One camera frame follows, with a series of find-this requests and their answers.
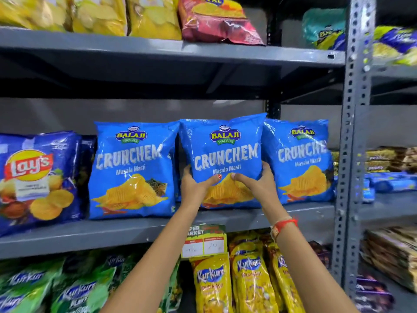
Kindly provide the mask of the dark red snack packet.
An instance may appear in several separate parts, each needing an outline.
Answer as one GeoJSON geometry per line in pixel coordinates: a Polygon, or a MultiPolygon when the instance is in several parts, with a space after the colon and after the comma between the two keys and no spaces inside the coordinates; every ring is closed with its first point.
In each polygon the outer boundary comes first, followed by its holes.
{"type": "Polygon", "coordinates": [[[316,241],[310,241],[309,245],[314,250],[317,257],[320,259],[320,261],[323,263],[323,265],[326,267],[326,269],[330,269],[330,267],[331,267],[331,251],[330,251],[330,249],[328,247],[316,242],[316,241]]]}

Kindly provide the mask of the red wrist band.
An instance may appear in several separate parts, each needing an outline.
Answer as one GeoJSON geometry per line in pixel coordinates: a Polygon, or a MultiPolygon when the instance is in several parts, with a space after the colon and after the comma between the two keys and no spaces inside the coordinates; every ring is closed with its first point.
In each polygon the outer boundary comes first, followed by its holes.
{"type": "Polygon", "coordinates": [[[296,227],[298,227],[298,220],[291,216],[287,216],[279,219],[272,226],[270,226],[270,235],[274,242],[276,242],[279,234],[288,224],[294,224],[296,227]]]}

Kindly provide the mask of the stack of blue biscuit packets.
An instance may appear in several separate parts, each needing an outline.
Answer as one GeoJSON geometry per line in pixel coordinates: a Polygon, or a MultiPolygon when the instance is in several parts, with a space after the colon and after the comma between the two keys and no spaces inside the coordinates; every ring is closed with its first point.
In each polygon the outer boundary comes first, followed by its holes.
{"type": "Polygon", "coordinates": [[[417,174],[406,172],[366,173],[364,176],[362,203],[372,204],[376,194],[417,191],[417,174]]]}

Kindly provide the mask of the grey metal shelf rack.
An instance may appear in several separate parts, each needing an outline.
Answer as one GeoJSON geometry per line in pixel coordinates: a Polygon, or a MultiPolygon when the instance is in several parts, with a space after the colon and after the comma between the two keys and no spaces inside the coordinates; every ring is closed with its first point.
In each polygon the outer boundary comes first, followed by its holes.
{"type": "Polygon", "coordinates": [[[365,151],[373,78],[384,78],[377,85],[382,95],[417,86],[417,68],[393,65],[377,59],[373,62],[372,43],[377,0],[349,0],[347,22],[346,75],[343,111],[349,124],[347,145],[348,207],[343,262],[343,287],[355,302],[360,242],[364,230],[417,221],[417,191],[378,194],[375,203],[363,205],[365,151]]]}
{"type": "Polygon", "coordinates": [[[0,28],[0,132],[91,133],[93,120],[228,119],[308,94],[314,74],[344,81],[334,203],[289,205],[306,238],[333,238],[331,274],[347,294],[358,269],[364,154],[357,129],[371,93],[376,0],[349,0],[346,52],[145,40],[0,28]]]}

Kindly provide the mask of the pile of purple packets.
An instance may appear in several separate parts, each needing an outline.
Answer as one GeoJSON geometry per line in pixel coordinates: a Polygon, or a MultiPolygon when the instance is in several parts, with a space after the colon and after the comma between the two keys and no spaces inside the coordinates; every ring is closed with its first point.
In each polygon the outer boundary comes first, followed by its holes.
{"type": "Polygon", "coordinates": [[[360,313],[389,313],[395,299],[387,286],[371,275],[358,275],[354,302],[360,313]]]}

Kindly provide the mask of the teal snack packet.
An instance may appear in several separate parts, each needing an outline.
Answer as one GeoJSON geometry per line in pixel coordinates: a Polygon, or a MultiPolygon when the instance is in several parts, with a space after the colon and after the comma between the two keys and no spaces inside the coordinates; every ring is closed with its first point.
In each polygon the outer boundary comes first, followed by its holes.
{"type": "Polygon", "coordinates": [[[346,50],[345,8],[312,8],[302,18],[302,31],[305,44],[319,50],[346,50]]]}

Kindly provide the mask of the person's left hand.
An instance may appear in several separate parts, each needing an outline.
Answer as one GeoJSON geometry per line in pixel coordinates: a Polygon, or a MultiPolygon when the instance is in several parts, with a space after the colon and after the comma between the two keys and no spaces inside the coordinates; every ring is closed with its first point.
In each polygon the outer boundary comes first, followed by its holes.
{"type": "Polygon", "coordinates": [[[204,198],[208,192],[201,188],[201,182],[197,183],[191,173],[190,164],[185,166],[181,179],[180,193],[181,204],[180,207],[189,210],[197,211],[201,207],[204,198]]]}

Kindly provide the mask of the pile of brown striped packets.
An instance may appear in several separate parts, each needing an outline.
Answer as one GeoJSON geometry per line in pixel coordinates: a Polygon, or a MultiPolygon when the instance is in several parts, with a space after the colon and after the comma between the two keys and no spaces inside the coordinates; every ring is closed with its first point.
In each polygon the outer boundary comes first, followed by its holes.
{"type": "Polygon", "coordinates": [[[364,262],[417,294],[417,224],[365,230],[360,255],[364,262]]]}

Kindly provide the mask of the yellow chips packet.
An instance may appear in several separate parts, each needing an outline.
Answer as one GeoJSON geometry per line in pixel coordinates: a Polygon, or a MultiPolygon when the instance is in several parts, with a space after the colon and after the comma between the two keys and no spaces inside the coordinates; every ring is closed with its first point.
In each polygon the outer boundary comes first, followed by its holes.
{"type": "Polygon", "coordinates": [[[72,0],[0,0],[0,27],[72,31],[72,0]]]}
{"type": "Polygon", "coordinates": [[[130,37],[182,40],[174,0],[126,0],[130,37]]]}
{"type": "Polygon", "coordinates": [[[73,0],[71,18],[76,33],[127,36],[126,0],[73,0]]]}

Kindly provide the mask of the blue and yellow snack packet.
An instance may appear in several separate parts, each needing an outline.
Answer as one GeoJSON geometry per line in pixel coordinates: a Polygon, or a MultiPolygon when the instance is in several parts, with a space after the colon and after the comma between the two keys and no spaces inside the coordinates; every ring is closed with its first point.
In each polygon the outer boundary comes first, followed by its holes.
{"type": "Polygon", "coordinates": [[[397,65],[417,66],[417,29],[377,26],[374,30],[373,56],[393,60],[397,65]]]}

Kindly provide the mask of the row of green snack packets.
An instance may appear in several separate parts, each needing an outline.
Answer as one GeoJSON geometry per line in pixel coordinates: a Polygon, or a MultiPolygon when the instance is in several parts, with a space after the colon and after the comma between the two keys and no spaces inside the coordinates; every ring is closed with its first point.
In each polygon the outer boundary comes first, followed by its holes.
{"type": "Polygon", "coordinates": [[[100,313],[150,245],[0,261],[0,313],[100,313]]]}

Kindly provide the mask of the dark blue chips packet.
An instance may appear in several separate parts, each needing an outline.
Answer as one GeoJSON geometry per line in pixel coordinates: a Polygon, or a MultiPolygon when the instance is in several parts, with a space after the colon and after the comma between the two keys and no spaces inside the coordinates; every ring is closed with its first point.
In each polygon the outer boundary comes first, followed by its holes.
{"type": "Polygon", "coordinates": [[[79,166],[77,187],[78,194],[83,201],[89,201],[88,182],[91,176],[92,165],[96,154],[97,136],[82,135],[79,150],[79,166]]]}
{"type": "Polygon", "coordinates": [[[73,131],[0,133],[0,237],[84,218],[80,146],[73,131]]]}

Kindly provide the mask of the stack of brown biscuit packets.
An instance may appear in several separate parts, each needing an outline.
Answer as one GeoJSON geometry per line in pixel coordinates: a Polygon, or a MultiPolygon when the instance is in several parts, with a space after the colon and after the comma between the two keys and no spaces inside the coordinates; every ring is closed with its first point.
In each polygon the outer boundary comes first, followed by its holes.
{"type": "Polygon", "coordinates": [[[378,147],[365,152],[366,173],[417,173],[417,146],[378,147]]]}

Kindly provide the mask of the person's left forearm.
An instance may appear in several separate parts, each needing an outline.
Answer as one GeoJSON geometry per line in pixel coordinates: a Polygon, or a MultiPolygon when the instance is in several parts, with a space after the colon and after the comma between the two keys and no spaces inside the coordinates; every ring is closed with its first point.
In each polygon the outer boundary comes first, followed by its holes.
{"type": "Polygon", "coordinates": [[[157,313],[200,205],[195,201],[181,203],[100,313],[157,313]]]}

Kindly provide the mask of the person's right hand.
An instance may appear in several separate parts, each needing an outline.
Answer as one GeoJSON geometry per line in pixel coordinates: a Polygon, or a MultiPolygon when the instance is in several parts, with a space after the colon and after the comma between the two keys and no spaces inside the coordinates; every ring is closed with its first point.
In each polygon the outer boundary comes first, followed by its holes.
{"type": "Polygon", "coordinates": [[[286,214],[286,210],[279,201],[274,175],[269,164],[265,161],[262,161],[262,175],[258,184],[258,190],[251,192],[254,198],[259,201],[264,215],[286,214]]]}

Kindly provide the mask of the paper price label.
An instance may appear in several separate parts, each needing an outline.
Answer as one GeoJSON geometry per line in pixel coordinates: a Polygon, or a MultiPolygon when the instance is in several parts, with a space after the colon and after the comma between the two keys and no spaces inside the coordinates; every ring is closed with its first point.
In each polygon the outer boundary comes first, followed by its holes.
{"type": "Polygon", "coordinates": [[[189,228],[182,247],[181,258],[200,258],[227,253],[226,226],[199,224],[189,228]]]}

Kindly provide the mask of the person's right forearm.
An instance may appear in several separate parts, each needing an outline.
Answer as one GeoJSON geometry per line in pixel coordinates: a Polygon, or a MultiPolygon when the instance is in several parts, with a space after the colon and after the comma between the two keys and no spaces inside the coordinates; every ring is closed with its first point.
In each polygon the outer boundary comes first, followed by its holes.
{"type": "MultiPolygon", "coordinates": [[[[270,225],[287,216],[288,213],[266,215],[270,225]]],[[[322,264],[298,227],[294,224],[286,225],[276,243],[284,256],[306,313],[360,313],[322,264]]]]}

